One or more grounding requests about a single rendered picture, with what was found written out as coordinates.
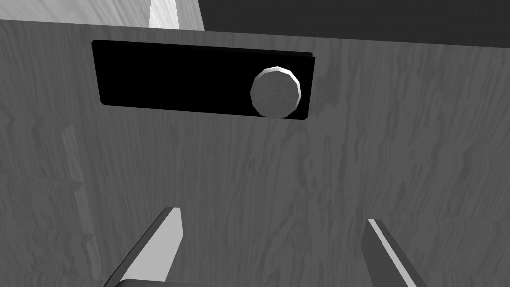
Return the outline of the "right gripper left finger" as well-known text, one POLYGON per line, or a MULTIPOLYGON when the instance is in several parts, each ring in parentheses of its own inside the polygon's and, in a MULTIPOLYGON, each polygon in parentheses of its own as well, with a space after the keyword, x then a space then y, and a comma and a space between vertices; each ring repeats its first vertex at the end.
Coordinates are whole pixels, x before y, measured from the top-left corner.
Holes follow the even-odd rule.
POLYGON ((104 287, 174 287, 165 280, 183 238, 180 208, 165 208, 104 287))

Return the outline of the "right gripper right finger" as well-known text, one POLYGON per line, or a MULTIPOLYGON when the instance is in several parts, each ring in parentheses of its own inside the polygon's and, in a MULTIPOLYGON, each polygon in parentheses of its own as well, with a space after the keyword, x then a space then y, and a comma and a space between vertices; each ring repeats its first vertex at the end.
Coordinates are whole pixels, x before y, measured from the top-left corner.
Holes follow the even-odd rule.
POLYGON ((373 287, 427 287, 382 220, 367 219, 361 250, 373 287))

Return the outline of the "grey wooden door leaf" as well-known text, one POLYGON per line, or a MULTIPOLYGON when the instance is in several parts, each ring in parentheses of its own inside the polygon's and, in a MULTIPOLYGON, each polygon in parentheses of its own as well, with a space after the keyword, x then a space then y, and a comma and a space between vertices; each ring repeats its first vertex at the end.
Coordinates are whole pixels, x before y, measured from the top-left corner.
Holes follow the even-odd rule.
POLYGON ((372 287, 374 218, 510 287, 510 49, 0 20, 0 287, 101 287, 173 206, 171 281, 372 287), (309 116, 105 106, 94 39, 312 52, 309 116))

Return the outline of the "black door lock plate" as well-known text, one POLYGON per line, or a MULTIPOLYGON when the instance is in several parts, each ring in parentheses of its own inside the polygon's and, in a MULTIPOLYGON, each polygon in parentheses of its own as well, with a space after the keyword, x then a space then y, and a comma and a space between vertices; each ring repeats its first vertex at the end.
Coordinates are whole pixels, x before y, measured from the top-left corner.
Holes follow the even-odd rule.
POLYGON ((93 40, 91 48, 104 105, 263 117, 250 89, 263 69, 279 66, 292 71, 302 93, 297 109, 284 119, 308 116, 311 52, 113 40, 93 40))

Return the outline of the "grey round door knob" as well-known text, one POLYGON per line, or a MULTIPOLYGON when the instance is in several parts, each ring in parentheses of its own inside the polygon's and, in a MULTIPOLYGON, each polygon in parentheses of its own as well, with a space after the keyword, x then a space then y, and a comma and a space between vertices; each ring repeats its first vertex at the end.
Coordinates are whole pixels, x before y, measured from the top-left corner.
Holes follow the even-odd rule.
POLYGON ((301 85, 291 70, 279 66, 263 69, 253 80, 250 97, 263 117, 281 119, 290 116, 301 100, 301 85))

